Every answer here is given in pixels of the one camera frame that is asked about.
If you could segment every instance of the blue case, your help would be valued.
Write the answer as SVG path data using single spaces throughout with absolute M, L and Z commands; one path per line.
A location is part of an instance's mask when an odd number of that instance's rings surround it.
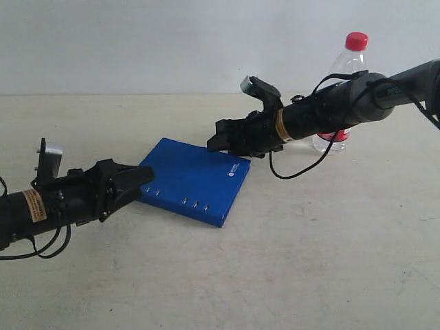
M 140 166 L 155 171 L 140 202 L 222 227 L 250 160 L 163 138 Z

